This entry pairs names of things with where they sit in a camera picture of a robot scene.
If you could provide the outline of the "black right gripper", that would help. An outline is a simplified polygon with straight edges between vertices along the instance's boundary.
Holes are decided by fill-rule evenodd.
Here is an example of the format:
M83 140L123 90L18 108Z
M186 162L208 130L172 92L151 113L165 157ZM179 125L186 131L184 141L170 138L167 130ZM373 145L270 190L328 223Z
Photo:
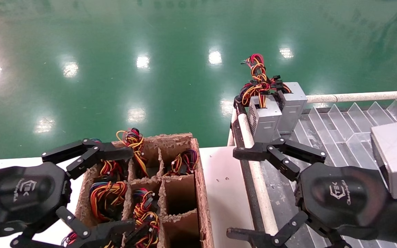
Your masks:
M254 248L288 248L286 242L308 221L332 243L325 248L351 248L340 235L397 243L397 199L388 192L378 170L327 166L326 152L285 138L234 148L233 157L268 161L288 180L297 182L296 203L303 211L274 236L230 227L228 238L247 241ZM288 157L310 166L301 171Z

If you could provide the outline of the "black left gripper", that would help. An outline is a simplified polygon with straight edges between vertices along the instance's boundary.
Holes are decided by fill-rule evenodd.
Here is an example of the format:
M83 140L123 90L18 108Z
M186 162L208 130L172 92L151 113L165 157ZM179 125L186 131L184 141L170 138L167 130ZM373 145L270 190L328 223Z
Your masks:
M42 154L41 165L0 168L0 237L23 232L12 240L12 248L61 248L62 245L33 240L61 219L76 234L67 248L119 247L125 232L134 232L135 221L113 221L89 229L67 208L70 179L77 179L101 161L127 160L130 147L111 142L78 140ZM56 164L77 157L64 171Z

